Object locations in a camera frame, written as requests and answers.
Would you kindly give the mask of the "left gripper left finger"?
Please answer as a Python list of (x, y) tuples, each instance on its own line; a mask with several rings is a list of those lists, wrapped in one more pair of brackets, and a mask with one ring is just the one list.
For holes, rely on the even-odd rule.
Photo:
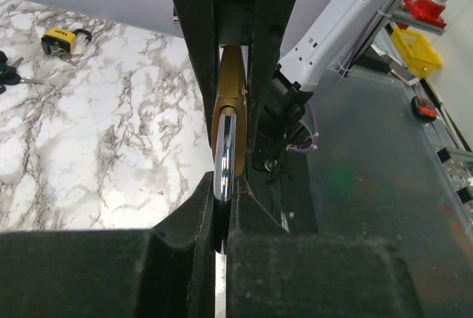
[(1, 235), (3, 317), (212, 317), (213, 175), (150, 229)]

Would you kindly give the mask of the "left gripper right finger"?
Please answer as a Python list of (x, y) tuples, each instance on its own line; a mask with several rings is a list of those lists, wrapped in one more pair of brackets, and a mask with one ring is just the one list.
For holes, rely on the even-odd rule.
[(291, 234), (240, 177), (227, 246), (229, 317), (422, 317), (400, 251), (380, 237)]

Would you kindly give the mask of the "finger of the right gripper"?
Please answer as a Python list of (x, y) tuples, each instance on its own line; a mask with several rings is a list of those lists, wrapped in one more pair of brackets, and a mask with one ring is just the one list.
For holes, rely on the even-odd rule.
[(280, 47), (296, 0), (256, 0), (248, 85), (247, 147), (256, 142), (262, 99), (279, 60)]
[(213, 0), (173, 0), (191, 65), (203, 97), (205, 122), (212, 124), (217, 71)]

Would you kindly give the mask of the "large brass padlock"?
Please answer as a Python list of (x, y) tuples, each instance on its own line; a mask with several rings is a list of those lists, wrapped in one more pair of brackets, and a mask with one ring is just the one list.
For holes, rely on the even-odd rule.
[(214, 197), (221, 202), (231, 200), (234, 180), (244, 172), (246, 133), (247, 102), (242, 51), (237, 45), (226, 45), (222, 50), (212, 119)]

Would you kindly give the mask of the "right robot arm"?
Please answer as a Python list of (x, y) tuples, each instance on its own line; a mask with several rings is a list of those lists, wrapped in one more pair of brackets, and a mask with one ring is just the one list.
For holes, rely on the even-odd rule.
[(172, 0), (203, 97), (208, 140), (219, 113), (241, 110), (237, 140), (252, 149), (275, 72), (313, 89), (328, 64), (398, 0)]

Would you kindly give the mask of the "black head key bunch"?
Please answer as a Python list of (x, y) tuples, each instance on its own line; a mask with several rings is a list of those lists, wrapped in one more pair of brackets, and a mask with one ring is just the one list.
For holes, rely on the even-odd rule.
[(9, 62), (9, 58), (4, 51), (0, 51), (1, 55), (1, 85), (0, 93), (3, 94), (7, 91), (7, 86), (15, 86), (19, 84), (44, 84), (43, 81), (39, 81), (32, 78), (25, 78), (20, 76), (18, 73), (18, 67), (23, 62), (24, 58), (20, 57), (14, 62)]

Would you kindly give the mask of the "red plastic part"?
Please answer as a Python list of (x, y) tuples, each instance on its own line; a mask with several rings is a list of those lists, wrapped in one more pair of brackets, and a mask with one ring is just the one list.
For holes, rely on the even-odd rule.
[(416, 21), (442, 29), (447, 25), (441, 17), (446, 8), (443, 4), (433, 0), (404, 0), (404, 7)]

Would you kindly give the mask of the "yellow black padlock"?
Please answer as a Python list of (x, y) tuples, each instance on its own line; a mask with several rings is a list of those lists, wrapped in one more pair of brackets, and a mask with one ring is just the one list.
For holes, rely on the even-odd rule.
[(41, 37), (42, 50), (45, 55), (54, 55), (61, 60), (70, 60), (78, 56), (78, 54), (74, 54), (74, 51), (79, 35), (85, 36), (87, 44), (92, 40), (92, 33), (86, 29), (65, 30), (53, 27)]

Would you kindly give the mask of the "yellow plastic bin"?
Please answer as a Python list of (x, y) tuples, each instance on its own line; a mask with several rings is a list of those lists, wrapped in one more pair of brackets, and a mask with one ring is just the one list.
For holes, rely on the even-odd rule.
[(443, 66), (441, 59), (422, 34), (394, 27), (391, 40), (408, 71), (415, 77), (419, 79), (428, 77)]

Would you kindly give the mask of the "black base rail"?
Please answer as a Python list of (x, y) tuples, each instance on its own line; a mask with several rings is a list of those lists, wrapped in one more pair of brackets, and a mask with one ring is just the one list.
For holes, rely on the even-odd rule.
[(245, 176), (254, 197), (292, 234), (317, 234), (318, 226), (307, 156), (282, 142), (257, 138)]

